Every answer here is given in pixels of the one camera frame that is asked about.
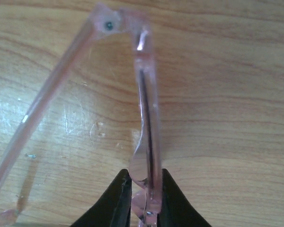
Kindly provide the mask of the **red transparent glasses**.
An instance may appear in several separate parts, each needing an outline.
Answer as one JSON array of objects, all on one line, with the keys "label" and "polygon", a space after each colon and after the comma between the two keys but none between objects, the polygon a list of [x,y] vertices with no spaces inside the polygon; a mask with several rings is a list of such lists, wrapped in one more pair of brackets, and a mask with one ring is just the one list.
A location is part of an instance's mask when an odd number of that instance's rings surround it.
[{"label": "red transparent glasses", "polygon": [[[76,60],[95,40],[120,33],[128,33],[132,37],[141,113],[141,135],[127,169],[132,180],[131,213],[139,218],[141,227],[158,225],[163,179],[156,67],[149,20],[136,10],[113,10],[101,3],[94,7],[9,141],[0,161],[0,190],[21,150],[42,120],[44,112],[68,78]],[[18,209],[1,212],[0,227],[13,225],[18,216]]]}]

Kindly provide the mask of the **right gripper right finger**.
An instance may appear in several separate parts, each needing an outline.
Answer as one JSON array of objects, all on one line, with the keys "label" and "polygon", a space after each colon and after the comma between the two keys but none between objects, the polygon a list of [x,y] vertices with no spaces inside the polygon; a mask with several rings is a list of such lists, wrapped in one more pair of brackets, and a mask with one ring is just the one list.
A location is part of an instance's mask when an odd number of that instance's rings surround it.
[{"label": "right gripper right finger", "polygon": [[162,207],[159,227],[211,227],[185,197],[167,169],[162,169]]}]

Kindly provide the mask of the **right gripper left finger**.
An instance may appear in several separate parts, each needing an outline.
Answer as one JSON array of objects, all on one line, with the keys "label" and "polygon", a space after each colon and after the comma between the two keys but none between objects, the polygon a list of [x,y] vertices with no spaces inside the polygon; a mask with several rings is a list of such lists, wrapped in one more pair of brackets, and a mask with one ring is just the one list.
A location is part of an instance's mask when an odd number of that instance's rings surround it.
[{"label": "right gripper left finger", "polygon": [[131,218],[132,180],[122,169],[98,201],[71,227],[129,227]]}]

